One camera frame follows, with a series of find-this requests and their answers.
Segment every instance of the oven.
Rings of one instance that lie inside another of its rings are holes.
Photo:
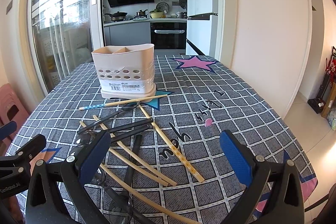
[[[151,22],[155,55],[185,54],[186,34],[186,22]]]

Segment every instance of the barcode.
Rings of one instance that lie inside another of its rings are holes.
[[[111,90],[118,90],[118,91],[120,91],[120,87],[119,86],[111,86]]]

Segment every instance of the tablecloth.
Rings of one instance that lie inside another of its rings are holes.
[[[209,56],[157,57],[154,82],[158,94],[169,96],[144,105],[145,110],[205,181],[197,182],[156,131],[148,130],[143,133],[139,156],[178,185],[165,187],[135,172],[133,188],[145,197],[201,223],[220,223],[245,189],[219,146],[219,135],[226,129],[231,130],[240,143],[247,145],[255,155],[262,155],[268,161],[293,159],[300,172],[305,200],[316,187],[313,167],[287,125],[252,87],[217,60]],[[94,114],[103,117],[119,109],[119,106],[84,111],[78,108],[117,100],[101,97],[93,63],[80,65],[39,104],[7,154],[13,155],[19,147],[41,133],[47,138],[43,151],[47,160],[63,161],[74,146],[79,121],[92,123]],[[123,112],[105,124],[115,127],[141,119],[144,115],[137,108]],[[131,148],[133,137],[123,142]],[[113,148],[128,158],[119,146]],[[124,162],[107,153],[105,164],[124,179],[127,168]],[[115,190],[121,190],[110,177],[106,181]],[[71,216],[82,222],[62,183],[59,183],[59,188]],[[111,199],[99,186],[86,185],[85,189],[108,218]],[[258,217],[269,191],[270,185],[265,188],[253,218]],[[26,195],[24,192],[17,196],[23,212]],[[136,197],[133,202],[138,211],[156,223],[179,223]]]

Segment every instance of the floor tile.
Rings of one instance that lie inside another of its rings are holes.
[[[284,119],[305,152],[330,131],[328,121],[307,104],[293,104]]]
[[[336,183],[336,132],[330,130],[328,134],[307,153],[307,157],[319,181],[316,189],[309,197],[309,203],[313,204],[325,196]],[[318,215],[324,204],[311,210],[312,219]]]

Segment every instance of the green vegetables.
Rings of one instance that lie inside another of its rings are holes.
[[[158,8],[155,8],[154,10],[151,10],[150,13],[161,13],[162,11]]]

